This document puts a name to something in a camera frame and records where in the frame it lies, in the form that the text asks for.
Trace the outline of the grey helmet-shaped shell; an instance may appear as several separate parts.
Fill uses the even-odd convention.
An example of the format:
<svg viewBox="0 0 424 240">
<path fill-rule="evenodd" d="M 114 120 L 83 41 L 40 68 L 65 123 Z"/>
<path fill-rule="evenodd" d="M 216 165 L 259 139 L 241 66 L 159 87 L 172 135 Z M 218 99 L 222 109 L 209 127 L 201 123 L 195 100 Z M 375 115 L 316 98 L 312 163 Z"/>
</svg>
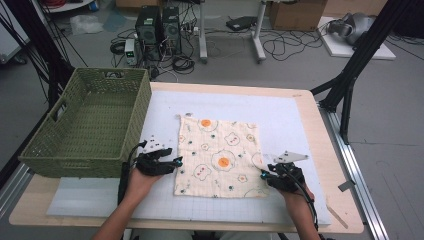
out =
<svg viewBox="0 0 424 240">
<path fill-rule="evenodd" d="M 341 19 L 332 20 L 328 25 L 327 32 L 336 33 L 349 45 L 354 45 L 371 28 L 374 21 L 374 18 L 361 12 L 347 13 Z"/>
</svg>

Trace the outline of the person's right hand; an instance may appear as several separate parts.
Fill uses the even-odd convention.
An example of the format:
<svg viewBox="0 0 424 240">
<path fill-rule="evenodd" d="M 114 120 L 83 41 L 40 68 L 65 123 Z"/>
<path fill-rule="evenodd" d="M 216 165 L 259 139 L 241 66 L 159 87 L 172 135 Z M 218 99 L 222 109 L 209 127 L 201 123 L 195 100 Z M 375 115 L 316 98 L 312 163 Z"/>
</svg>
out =
<svg viewBox="0 0 424 240">
<path fill-rule="evenodd" d="M 295 193 L 282 192 L 286 208 L 292 219 L 311 217 L 311 210 L 301 190 Z"/>
</svg>

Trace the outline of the white cabinet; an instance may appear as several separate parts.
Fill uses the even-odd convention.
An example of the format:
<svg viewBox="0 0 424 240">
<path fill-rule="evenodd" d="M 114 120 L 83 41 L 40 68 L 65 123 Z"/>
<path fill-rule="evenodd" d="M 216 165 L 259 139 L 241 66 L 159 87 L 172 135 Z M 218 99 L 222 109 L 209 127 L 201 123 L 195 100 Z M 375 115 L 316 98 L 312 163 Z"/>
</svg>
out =
<svg viewBox="0 0 424 240">
<path fill-rule="evenodd" d="M 29 42 L 29 38 L 19 22 L 4 1 L 0 0 L 0 64 L 9 62 L 21 49 L 16 39 L 10 34 L 3 23 L 15 30 L 18 37 L 25 43 Z"/>
</svg>

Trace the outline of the thin wooden strip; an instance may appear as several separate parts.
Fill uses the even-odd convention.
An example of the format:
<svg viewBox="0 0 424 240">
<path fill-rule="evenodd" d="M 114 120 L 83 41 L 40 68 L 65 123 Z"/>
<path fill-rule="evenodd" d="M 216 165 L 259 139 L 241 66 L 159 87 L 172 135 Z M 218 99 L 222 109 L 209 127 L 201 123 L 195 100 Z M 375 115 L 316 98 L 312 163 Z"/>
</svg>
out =
<svg viewBox="0 0 424 240">
<path fill-rule="evenodd" d="M 326 207 L 329 213 L 337 220 L 340 225 L 342 225 L 345 229 L 349 228 L 348 224 L 337 214 L 337 212 L 332 207 L 330 207 L 328 204 Z"/>
</svg>

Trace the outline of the white foam mat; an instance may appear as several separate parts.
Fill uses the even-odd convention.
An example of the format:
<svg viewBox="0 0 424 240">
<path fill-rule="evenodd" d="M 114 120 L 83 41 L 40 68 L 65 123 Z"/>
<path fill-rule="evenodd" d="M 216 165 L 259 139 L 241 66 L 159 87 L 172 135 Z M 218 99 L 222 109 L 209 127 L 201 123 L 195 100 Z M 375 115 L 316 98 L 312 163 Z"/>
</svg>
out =
<svg viewBox="0 0 424 240">
<path fill-rule="evenodd" d="M 154 91 L 141 137 L 152 135 L 171 148 L 167 157 L 178 155 L 180 119 L 213 119 L 255 123 L 259 128 L 262 157 L 267 170 L 268 154 L 281 155 L 290 151 L 308 156 L 298 161 L 309 189 L 315 195 L 314 207 L 321 226 L 330 224 L 310 145 L 301 121 L 299 106 L 292 98 L 217 93 Z M 217 223 L 276 223 L 288 225 L 291 220 L 280 193 L 267 185 L 269 195 L 259 198 L 208 198 L 180 196 L 174 193 L 178 172 L 167 174 L 154 184 L 148 196 L 136 208 L 133 216 L 144 220 L 173 220 Z"/>
</svg>

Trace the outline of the clear plastic bag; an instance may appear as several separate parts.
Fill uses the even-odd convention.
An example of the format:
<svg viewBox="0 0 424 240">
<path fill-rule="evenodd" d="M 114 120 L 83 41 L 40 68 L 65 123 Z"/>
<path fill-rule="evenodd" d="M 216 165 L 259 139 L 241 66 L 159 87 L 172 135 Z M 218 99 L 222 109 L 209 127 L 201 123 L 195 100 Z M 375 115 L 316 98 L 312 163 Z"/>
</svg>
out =
<svg viewBox="0 0 424 240">
<path fill-rule="evenodd" d="M 103 31 L 103 24 L 96 16 L 77 15 L 70 18 L 73 35 L 95 34 Z"/>
</svg>

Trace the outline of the white power supply box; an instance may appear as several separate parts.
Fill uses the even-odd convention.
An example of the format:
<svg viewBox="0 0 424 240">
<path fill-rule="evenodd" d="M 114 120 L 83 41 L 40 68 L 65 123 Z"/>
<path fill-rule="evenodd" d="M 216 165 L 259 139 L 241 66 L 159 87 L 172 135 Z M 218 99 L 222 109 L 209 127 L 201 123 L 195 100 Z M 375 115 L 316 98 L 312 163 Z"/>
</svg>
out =
<svg viewBox="0 0 424 240">
<path fill-rule="evenodd" d="M 126 62 L 130 66 L 135 66 L 137 64 L 137 54 L 135 46 L 136 44 L 134 39 L 127 39 L 125 41 L 124 54 L 126 57 Z"/>
</svg>

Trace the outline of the cream printed cloth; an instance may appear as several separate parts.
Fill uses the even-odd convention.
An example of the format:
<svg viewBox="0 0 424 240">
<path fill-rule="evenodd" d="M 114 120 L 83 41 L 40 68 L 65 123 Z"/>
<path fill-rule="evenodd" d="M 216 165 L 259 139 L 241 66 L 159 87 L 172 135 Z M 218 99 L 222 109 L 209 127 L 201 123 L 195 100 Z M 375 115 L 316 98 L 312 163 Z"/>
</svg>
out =
<svg viewBox="0 0 424 240">
<path fill-rule="evenodd" d="M 183 158 L 174 186 L 180 196 L 259 198 L 269 195 L 255 123 L 180 119 L 178 155 Z"/>
</svg>

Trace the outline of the aluminium rail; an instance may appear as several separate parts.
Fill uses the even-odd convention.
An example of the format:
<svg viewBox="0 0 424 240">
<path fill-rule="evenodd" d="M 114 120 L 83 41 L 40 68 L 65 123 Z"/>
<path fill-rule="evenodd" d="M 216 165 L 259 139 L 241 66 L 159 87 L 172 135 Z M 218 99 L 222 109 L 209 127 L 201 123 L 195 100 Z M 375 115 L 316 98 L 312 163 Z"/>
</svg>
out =
<svg viewBox="0 0 424 240">
<path fill-rule="evenodd" d="M 16 198 L 32 178 L 31 169 L 23 163 L 17 166 L 0 190 L 0 220 L 4 218 Z"/>
<path fill-rule="evenodd" d="M 386 228 L 372 199 L 367 183 L 363 177 L 353 148 L 346 144 L 339 133 L 341 121 L 336 113 L 320 108 L 319 112 L 327 126 L 330 137 L 334 140 L 335 149 L 340 154 L 342 169 L 347 174 L 349 189 L 359 204 L 362 225 L 366 227 L 373 240 L 390 240 Z"/>
</svg>

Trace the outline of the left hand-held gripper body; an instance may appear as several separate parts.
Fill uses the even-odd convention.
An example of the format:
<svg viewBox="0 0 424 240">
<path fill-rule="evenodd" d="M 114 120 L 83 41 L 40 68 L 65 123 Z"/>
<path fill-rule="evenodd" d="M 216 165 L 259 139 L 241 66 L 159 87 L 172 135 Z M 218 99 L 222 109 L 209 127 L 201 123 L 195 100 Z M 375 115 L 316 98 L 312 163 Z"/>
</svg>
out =
<svg viewBox="0 0 424 240">
<path fill-rule="evenodd" d="M 142 150 L 135 159 L 136 168 L 148 176 L 159 176 L 170 174 L 174 171 L 174 168 L 167 166 L 168 162 L 161 162 L 160 158 L 155 160 L 152 156 L 152 152 L 167 149 L 164 144 L 158 141 L 154 135 L 148 140 L 141 143 Z"/>
</svg>

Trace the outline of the green woven basket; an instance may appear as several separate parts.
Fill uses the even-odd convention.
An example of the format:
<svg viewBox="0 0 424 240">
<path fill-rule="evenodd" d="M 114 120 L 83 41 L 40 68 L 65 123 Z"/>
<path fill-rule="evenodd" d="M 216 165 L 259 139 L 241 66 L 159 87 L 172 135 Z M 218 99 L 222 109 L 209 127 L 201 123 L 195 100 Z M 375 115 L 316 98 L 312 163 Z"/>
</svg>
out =
<svg viewBox="0 0 424 240">
<path fill-rule="evenodd" d="M 144 69 L 77 68 L 19 160 L 45 177 L 116 178 L 151 95 Z"/>
</svg>

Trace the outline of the black flat device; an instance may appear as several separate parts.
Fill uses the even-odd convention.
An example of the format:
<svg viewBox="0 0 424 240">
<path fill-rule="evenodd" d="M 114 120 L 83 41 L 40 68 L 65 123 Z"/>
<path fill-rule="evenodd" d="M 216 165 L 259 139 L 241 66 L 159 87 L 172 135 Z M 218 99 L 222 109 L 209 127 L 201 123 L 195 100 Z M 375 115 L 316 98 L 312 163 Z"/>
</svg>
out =
<svg viewBox="0 0 424 240">
<path fill-rule="evenodd" d="M 255 26 L 257 18 L 253 16 L 243 16 L 235 19 L 231 19 L 226 22 L 226 26 L 232 31 L 241 31 L 249 29 L 252 26 Z"/>
</svg>

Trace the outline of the white desk leg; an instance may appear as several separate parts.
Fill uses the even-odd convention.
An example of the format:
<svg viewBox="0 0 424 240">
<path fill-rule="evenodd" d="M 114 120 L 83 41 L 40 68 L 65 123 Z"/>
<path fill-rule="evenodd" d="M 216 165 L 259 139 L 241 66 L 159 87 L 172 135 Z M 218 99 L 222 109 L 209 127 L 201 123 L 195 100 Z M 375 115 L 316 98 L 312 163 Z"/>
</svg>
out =
<svg viewBox="0 0 424 240">
<path fill-rule="evenodd" d="M 199 0 L 200 24 L 199 24 L 199 55 L 202 63 L 206 64 L 208 60 L 207 44 L 205 36 L 205 0 Z"/>
<path fill-rule="evenodd" d="M 252 41 L 256 49 L 258 63 L 261 63 L 262 61 L 266 59 L 265 52 L 260 40 L 260 33 L 261 33 L 262 23 L 263 23 L 263 19 L 265 15 L 265 10 L 266 10 L 266 1 L 260 0 L 256 28 L 252 32 Z"/>
</svg>

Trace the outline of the black computer tower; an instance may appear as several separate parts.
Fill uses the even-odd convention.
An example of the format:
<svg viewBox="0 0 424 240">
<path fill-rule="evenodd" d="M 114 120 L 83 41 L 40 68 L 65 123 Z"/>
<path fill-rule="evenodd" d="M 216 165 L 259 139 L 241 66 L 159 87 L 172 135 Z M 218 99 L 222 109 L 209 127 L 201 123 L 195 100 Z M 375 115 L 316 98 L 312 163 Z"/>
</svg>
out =
<svg viewBox="0 0 424 240">
<path fill-rule="evenodd" d="M 162 23 L 167 49 L 174 55 L 182 53 L 179 8 L 165 7 L 162 12 Z"/>
<path fill-rule="evenodd" d="M 158 6 L 143 5 L 135 24 L 141 52 L 146 60 L 158 61 L 159 44 L 163 40 Z"/>
</svg>

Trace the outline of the grey tape piece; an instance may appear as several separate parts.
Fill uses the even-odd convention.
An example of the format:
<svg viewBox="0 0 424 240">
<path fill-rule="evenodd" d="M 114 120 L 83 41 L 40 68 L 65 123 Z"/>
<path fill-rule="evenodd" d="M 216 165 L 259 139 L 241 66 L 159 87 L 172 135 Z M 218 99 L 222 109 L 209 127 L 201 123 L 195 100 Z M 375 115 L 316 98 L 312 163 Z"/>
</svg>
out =
<svg viewBox="0 0 424 240">
<path fill-rule="evenodd" d="M 356 185 L 356 183 L 355 183 L 353 180 L 348 180 L 348 181 L 346 181 L 346 182 L 344 182 L 344 183 L 340 184 L 340 185 L 338 186 L 338 189 L 339 189 L 341 192 L 344 192 L 344 191 L 346 191 L 346 190 L 348 190 L 348 189 L 352 189 L 355 185 Z"/>
</svg>

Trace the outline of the white round table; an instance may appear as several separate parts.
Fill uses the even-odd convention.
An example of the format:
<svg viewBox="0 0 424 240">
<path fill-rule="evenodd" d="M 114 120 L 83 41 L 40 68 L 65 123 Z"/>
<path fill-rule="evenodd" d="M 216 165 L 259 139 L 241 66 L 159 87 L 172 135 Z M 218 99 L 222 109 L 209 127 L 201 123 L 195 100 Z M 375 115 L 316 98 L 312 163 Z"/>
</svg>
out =
<svg viewBox="0 0 424 240">
<path fill-rule="evenodd" d="M 42 5 L 42 9 L 50 13 L 66 12 L 82 7 L 87 7 L 90 11 L 97 11 L 99 9 L 99 4 L 97 0 L 82 0 L 81 2 L 72 2 L 71 0 L 66 0 L 65 3 L 58 6 Z"/>
</svg>

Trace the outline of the large cardboard box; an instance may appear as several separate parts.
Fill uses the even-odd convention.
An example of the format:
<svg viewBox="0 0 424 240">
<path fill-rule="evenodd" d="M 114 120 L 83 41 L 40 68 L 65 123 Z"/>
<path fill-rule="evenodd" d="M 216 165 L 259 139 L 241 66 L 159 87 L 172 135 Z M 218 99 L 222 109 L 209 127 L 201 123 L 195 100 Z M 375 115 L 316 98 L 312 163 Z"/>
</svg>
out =
<svg viewBox="0 0 424 240">
<path fill-rule="evenodd" d="M 270 24 L 274 30 L 314 31 L 328 0 L 293 0 L 273 2 Z"/>
</svg>

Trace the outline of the flat cardboard box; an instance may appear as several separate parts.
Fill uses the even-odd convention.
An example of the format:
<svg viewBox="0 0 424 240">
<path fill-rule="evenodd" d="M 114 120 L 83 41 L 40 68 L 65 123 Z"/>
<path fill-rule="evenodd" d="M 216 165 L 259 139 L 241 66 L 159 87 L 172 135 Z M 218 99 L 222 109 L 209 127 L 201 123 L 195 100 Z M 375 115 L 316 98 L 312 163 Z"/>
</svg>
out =
<svg viewBox="0 0 424 240">
<path fill-rule="evenodd" d="M 346 13 L 362 12 L 378 15 L 388 0 L 328 0 L 324 16 L 342 17 Z"/>
</svg>

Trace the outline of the white floor board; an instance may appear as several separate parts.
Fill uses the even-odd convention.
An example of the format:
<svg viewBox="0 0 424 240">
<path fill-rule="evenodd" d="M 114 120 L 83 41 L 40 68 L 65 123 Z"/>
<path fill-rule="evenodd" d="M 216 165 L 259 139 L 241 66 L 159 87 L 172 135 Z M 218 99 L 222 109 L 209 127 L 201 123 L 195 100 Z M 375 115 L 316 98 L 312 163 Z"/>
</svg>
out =
<svg viewBox="0 0 424 240">
<path fill-rule="evenodd" d="M 327 32 L 328 23 L 332 20 L 332 17 L 322 17 L 319 21 L 317 31 L 321 35 L 322 41 L 332 57 L 350 58 L 354 53 L 353 47 L 337 34 Z M 382 44 L 372 59 L 393 61 L 396 59 L 396 56 L 385 44 Z"/>
</svg>

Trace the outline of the black metal stand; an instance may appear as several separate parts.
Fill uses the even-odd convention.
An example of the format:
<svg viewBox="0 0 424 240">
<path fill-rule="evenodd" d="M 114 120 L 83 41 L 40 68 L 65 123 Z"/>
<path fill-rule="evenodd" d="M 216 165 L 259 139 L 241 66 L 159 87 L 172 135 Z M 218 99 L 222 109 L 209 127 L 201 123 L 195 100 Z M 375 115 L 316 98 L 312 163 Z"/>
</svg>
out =
<svg viewBox="0 0 424 240">
<path fill-rule="evenodd" d="M 0 1 L 0 6 L 8 7 L 11 14 L 28 36 L 39 56 L 47 64 L 46 69 L 43 68 L 43 65 L 37 64 L 37 59 L 31 56 L 31 48 L 19 38 L 12 23 L 8 22 L 6 18 L 0 14 L 0 23 L 27 53 L 39 78 L 48 84 L 48 109 L 52 109 L 71 78 L 74 67 L 66 61 L 60 53 L 45 25 L 38 16 L 31 0 L 2 0 Z"/>
<path fill-rule="evenodd" d="M 418 1 L 388 0 L 343 70 L 332 80 L 311 90 L 313 95 L 329 91 L 327 96 L 319 102 L 319 106 L 327 112 L 335 113 L 338 104 L 343 102 L 339 134 L 345 144 L 349 145 L 350 111 L 356 80 L 395 25 Z"/>
</svg>

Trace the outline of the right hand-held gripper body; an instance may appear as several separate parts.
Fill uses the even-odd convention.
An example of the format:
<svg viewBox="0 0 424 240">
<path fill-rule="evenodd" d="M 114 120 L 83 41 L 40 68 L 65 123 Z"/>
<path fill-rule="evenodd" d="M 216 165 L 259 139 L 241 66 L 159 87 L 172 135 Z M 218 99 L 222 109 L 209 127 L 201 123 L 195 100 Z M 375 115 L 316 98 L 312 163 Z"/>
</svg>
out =
<svg viewBox="0 0 424 240">
<path fill-rule="evenodd" d="M 282 166 L 282 172 L 280 174 L 271 172 L 268 169 L 268 172 L 277 177 L 275 182 L 268 183 L 266 181 L 269 186 L 277 190 L 294 193 L 305 183 L 303 171 L 300 167 L 295 165 L 295 162 L 307 160 L 307 155 L 285 151 L 279 156 L 268 154 L 266 158 L 272 160 L 272 164 L 280 163 Z"/>
</svg>

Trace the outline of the person's left hand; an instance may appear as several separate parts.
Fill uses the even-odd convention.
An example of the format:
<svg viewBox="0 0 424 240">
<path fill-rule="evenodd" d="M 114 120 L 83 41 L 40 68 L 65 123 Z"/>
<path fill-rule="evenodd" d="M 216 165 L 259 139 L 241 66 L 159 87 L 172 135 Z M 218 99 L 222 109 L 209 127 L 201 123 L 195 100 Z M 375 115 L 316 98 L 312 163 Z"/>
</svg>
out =
<svg viewBox="0 0 424 240">
<path fill-rule="evenodd" d="M 125 199 L 133 204 L 140 203 L 159 179 L 160 176 L 144 175 L 138 169 L 133 169 L 130 173 Z"/>
</svg>

